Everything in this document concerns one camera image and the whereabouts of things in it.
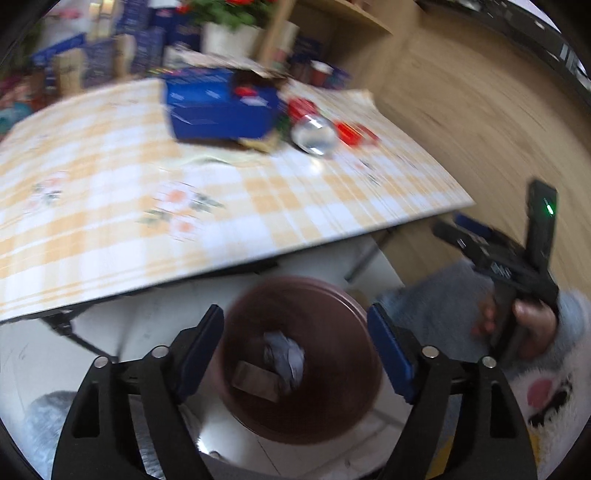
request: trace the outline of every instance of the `table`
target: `table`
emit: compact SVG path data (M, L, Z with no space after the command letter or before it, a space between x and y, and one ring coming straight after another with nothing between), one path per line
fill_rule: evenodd
M67 99L0 144L0 322L41 317L79 341L71 319L97 301L472 204L367 92L291 82L282 94L362 123L379 146L319 160L285 145L229 166L204 161L222 149L175 142L163 89Z

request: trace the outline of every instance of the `blue gripper pad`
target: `blue gripper pad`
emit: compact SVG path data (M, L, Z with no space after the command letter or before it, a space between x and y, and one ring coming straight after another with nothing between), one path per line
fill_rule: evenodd
M180 402L184 402L197 391L222 338L223 328L223 310L212 305L199 325L181 331L175 339L175 342L182 344L176 350L184 357L183 363L177 365L177 383L173 389Z
M464 230L468 230L475 235L481 236L483 239L488 240L492 237L492 230L489 226L483 225L480 222L474 220L474 218L467 217L461 213L457 213L453 217L453 222Z
M394 391L403 396L407 403L412 404L418 393L413 385L417 361L415 358L407 357L407 349L399 343L401 339L394 335L385 312L377 305L371 306L368 310L368 330Z

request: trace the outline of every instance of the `shelf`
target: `shelf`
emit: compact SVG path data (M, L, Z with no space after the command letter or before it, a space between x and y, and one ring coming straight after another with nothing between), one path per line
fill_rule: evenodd
M357 5L354 5L347 0L298 0L304 5L308 7L316 8L318 10L322 10L323 12L327 12L337 17L342 18L343 20L348 20L352 23L357 23L360 25L367 25L369 27L374 27L382 31L386 31L388 33L392 33L392 31L380 20L373 17L365 10L361 9Z

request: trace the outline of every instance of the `wooden floor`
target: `wooden floor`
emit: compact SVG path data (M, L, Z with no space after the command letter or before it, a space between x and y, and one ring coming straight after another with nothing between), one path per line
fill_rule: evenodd
M525 186L558 188L551 263L561 288L591 297L591 116L554 73L503 36L446 12L425 14L377 95L378 107L477 203L467 213L522 239ZM411 283L457 253L405 226L386 249Z

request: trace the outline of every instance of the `screw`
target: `screw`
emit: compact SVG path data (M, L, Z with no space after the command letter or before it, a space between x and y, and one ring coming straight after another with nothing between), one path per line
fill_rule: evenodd
M491 356L485 356L482 358L482 365L484 365L487 368L495 368L496 360Z
M427 358L435 358L437 355L439 355L439 350L431 345L424 346L422 352Z
M152 350L152 356L154 358L162 358L168 355L168 347L164 345L157 346Z
M97 359L95 359L95 367L96 368L103 368L106 364L109 363L109 359L105 356L100 356Z

